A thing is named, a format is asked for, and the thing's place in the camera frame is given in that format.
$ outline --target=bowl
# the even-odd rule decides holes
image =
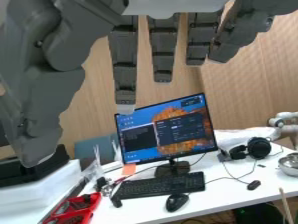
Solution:
[[[298,177],[298,167],[295,161],[292,161],[292,156],[286,156],[278,160],[278,165],[282,172],[292,177]]]
[[[291,166],[298,169],[298,153],[291,153],[287,157],[290,158],[288,162],[291,163]]]

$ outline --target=black keyboard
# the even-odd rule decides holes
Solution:
[[[114,197],[119,199],[142,198],[204,190],[203,172],[143,180],[123,181]]]

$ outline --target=desktop screen display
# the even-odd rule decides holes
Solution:
[[[216,150],[203,94],[115,114],[123,163],[147,163]]]

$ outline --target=red object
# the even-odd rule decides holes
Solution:
[[[66,199],[42,224],[87,224],[99,201],[99,193]]]

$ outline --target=desk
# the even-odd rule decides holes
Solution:
[[[278,188],[282,187],[287,197],[298,195],[298,178],[286,176],[278,168],[278,159],[292,152],[283,147],[283,153],[276,156],[268,156],[258,161],[266,167],[255,166],[255,171],[251,175],[242,178],[243,181],[251,182],[259,180],[262,185],[254,190],[247,191],[246,185],[235,180],[219,180],[206,185],[203,192],[190,194],[187,204],[174,213],[164,210],[164,202],[168,196],[158,196],[150,198],[139,198],[122,200],[122,207],[114,208],[109,198],[102,198],[99,206],[94,212],[91,224],[133,224],[133,223],[163,223],[175,220],[187,219],[202,216],[243,206],[259,204],[263,202],[280,199]],[[272,152],[280,151],[280,146],[272,144]],[[200,155],[183,157],[179,160],[195,162]],[[137,171],[156,163],[137,166]],[[230,173],[236,177],[252,170],[254,160],[231,161],[226,163]],[[210,181],[219,177],[228,177],[222,164],[216,159],[216,152],[207,153],[204,158],[191,167],[191,171],[203,171],[204,181]],[[121,176],[122,169],[106,174],[106,177],[117,179]],[[151,178],[154,168],[135,175],[133,179]]]

